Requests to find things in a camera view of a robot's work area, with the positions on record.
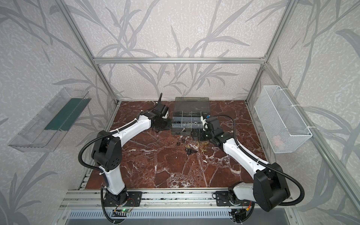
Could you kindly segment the grey plastic organizer box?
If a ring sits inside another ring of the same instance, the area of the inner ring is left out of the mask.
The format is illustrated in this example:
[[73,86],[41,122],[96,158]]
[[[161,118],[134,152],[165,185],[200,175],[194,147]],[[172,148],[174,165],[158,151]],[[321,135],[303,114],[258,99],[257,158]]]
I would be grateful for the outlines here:
[[208,97],[176,97],[172,115],[172,135],[190,136],[203,129],[202,120],[210,114]]

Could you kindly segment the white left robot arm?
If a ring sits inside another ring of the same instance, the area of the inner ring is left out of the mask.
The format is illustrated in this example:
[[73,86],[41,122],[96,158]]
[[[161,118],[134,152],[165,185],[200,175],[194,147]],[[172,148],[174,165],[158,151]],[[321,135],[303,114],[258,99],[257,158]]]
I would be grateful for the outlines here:
[[171,124],[170,118],[160,117],[152,112],[145,111],[140,113],[138,118],[120,128],[111,132],[102,131],[98,133],[99,139],[94,143],[91,156],[100,169],[100,175],[105,179],[106,189],[109,193],[117,196],[125,189],[120,170],[123,146],[147,129],[170,130]]

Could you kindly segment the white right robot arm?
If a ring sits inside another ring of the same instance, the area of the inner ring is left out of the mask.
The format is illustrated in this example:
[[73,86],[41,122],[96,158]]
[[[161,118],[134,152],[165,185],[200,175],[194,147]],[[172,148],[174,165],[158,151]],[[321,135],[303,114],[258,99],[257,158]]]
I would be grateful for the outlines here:
[[195,129],[191,136],[196,141],[213,143],[241,164],[253,179],[252,185],[239,182],[228,188],[228,199],[232,205],[238,206],[242,201],[252,201],[269,212],[290,197],[286,178],[280,174],[280,165],[269,164],[256,157],[242,144],[237,143],[233,134],[219,131],[215,136],[212,131]]

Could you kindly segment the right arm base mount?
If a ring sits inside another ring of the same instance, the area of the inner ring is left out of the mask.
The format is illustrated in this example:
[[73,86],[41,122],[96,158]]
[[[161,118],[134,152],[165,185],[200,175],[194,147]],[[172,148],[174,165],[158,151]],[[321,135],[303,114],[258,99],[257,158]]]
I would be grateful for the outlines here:
[[216,200],[217,206],[229,206],[229,207],[248,207],[251,205],[249,200],[239,200],[236,196],[229,191],[216,191],[213,194],[213,198]]

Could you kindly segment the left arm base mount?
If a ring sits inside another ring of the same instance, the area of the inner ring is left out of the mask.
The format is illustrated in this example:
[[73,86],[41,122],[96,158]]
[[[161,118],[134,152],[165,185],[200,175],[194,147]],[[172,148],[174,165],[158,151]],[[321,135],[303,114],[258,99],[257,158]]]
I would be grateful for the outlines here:
[[104,196],[105,207],[125,206],[139,207],[143,193],[141,191],[129,191],[126,194],[120,193],[119,197],[113,197],[112,194],[106,193]]

